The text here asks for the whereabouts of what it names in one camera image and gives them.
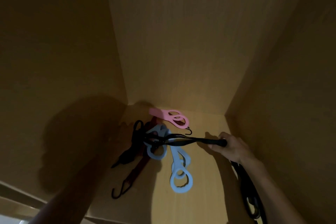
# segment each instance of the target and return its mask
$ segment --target metal hook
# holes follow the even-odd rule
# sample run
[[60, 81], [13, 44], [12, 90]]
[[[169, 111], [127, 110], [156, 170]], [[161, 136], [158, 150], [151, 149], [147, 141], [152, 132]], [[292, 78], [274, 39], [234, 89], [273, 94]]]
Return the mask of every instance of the metal hook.
[[190, 136], [193, 133], [189, 127], [185, 128], [185, 129], [190, 131], [190, 134], [185, 134], [185, 135]]
[[120, 190], [120, 193], [119, 193], [118, 196], [116, 196], [116, 197], [114, 196], [114, 188], [112, 189], [111, 197], [113, 199], [118, 199], [119, 197], [121, 197], [123, 194], [125, 194], [132, 187], [132, 184], [130, 184], [129, 187], [123, 191], [125, 182], [126, 182], [126, 180], [123, 181], [123, 184], [121, 185], [121, 190]]

